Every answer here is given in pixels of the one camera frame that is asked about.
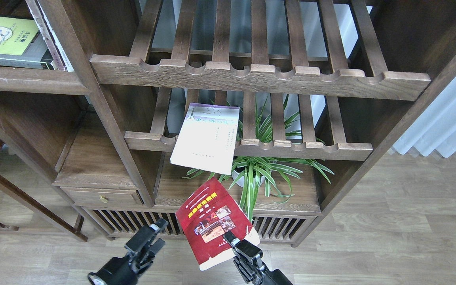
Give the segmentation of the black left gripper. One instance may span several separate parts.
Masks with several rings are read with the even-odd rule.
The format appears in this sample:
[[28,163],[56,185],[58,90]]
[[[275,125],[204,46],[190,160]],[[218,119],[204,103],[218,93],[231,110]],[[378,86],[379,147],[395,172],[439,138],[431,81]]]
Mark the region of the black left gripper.
[[156,254],[165,245],[165,241],[156,236],[168,222],[160,218],[150,226],[143,226],[126,244],[127,255],[123,258],[111,258],[98,272],[87,274],[92,285],[136,285],[137,274],[144,273],[153,263]]

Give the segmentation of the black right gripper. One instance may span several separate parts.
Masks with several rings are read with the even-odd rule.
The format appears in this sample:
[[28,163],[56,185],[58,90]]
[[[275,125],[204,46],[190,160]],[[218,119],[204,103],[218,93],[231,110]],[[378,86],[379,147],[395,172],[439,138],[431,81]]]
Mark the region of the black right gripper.
[[258,285],[293,285],[293,283],[276,269],[269,271],[261,260],[262,250],[245,239],[240,240],[231,231],[223,234],[235,254],[234,264],[246,283]]

